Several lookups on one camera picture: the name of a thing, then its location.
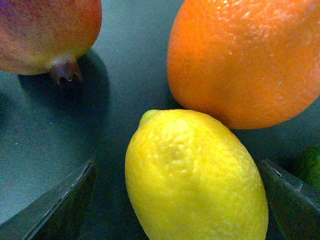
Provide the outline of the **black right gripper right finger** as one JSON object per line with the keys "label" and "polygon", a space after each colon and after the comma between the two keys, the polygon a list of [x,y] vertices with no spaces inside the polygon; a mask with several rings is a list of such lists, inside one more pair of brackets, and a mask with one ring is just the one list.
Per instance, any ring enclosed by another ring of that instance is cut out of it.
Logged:
{"label": "black right gripper right finger", "polygon": [[320,192],[265,159],[258,163],[267,201],[286,240],[320,238]]}

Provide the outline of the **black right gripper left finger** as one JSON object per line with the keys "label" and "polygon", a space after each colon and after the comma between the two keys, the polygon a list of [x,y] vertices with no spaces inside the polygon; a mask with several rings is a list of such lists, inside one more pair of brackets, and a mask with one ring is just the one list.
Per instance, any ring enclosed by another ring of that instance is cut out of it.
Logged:
{"label": "black right gripper left finger", "polygon": [[96,184],[93,159],[0,225],[2,240],[75,240]]}

